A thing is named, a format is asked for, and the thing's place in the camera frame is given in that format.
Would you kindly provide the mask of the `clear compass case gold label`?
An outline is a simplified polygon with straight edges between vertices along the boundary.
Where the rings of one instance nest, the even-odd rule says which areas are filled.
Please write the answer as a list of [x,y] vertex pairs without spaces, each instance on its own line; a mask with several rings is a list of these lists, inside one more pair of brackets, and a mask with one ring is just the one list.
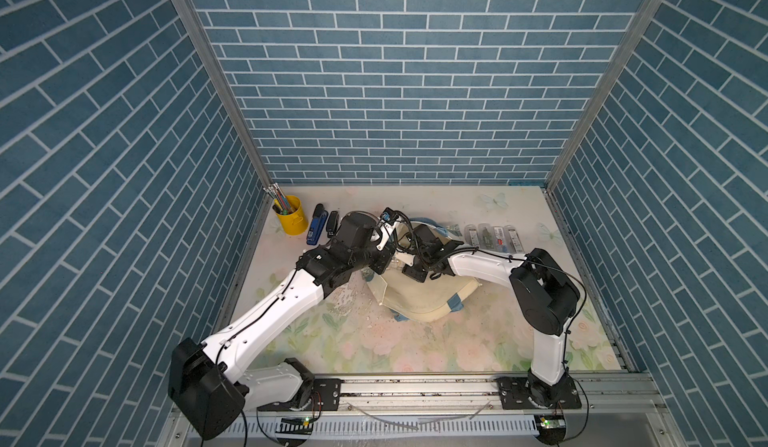
[[465,227],[465,240],[472,247],[480,246],[480,238],[476,225],[467,225]]

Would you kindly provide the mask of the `clear compass set case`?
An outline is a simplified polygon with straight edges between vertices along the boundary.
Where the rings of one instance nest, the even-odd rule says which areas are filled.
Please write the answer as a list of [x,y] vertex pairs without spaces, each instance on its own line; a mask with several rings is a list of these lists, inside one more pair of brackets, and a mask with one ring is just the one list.
[[480,246],[484,250],[495,251],[496,239],[489,224],[478,225],[478,237]]

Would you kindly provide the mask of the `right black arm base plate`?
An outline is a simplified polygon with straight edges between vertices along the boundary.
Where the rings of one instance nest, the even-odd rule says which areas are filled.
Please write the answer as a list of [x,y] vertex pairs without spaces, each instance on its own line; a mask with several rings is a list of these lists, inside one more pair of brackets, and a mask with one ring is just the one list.
[[582,401],[574,379],[565,373],[554,385],[538,379],[532,372],[526,376],[502,376],[495,379],[504,410],[578,410]]

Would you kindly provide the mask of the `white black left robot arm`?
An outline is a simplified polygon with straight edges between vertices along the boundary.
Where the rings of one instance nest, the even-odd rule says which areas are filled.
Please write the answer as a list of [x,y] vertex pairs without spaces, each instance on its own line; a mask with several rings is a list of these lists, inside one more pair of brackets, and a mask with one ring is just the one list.
[[305,251],[287,277],[256,306],[201,342],[182,340],[171,354],[168,395],[203,440],[224,432],[250,407],[308,406],[314,376],[301,362],[246,372],[256,357],[298,317],[353,273],[382,273],[396,251],[398,215],[354,211],[325,244]]

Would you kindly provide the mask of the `clear compass case blue insert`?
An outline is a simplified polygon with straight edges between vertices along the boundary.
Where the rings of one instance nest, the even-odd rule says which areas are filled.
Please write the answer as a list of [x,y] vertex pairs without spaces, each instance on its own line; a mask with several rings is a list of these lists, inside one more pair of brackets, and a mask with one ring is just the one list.
[[493,226],[493,233],[496,241],[496,250],[498,252],[508,253],[509,245],[506,240],[504,229],[501,226]]

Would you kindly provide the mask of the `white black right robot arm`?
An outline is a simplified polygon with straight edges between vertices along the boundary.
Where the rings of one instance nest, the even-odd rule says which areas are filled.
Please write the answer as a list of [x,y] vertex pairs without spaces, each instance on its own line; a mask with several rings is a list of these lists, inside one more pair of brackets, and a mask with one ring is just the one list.
[[441,276],[471,277],[508,285],[528,325],[534,331],[534,381],[548,387],[566,375],[567,331],[576,316],[581,294],[572,279],[549,253],[535,249],[522,257],[486,251],[461,241],[442,241],[429,225],[406,224],[400,241],[402,253],[411,254],[403,274],[416,282]]

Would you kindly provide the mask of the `cream canvas tote bag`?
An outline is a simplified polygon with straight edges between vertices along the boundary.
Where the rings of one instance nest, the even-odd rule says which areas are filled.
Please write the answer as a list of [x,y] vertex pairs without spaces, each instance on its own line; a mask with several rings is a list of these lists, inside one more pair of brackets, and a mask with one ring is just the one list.
[[405,266],[399,258],[394,258],[382,275],[370,268],[362,270],[362,278],[377,302],[390,309],[397,321],[428,323],[460,311],[463,301],[481,285],[472,277],[448,275],[427,277],[420,283],[402,272]]

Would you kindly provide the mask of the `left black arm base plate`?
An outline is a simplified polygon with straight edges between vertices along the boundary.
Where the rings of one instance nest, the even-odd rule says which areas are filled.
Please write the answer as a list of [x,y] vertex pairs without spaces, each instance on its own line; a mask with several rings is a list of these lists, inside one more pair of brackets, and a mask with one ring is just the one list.
[[315,378],[312,387],[304,384],[292,399],[286,402],[272,402],[259,406],[265,412],[310,412],[337,411],[341,398],[340,378]]

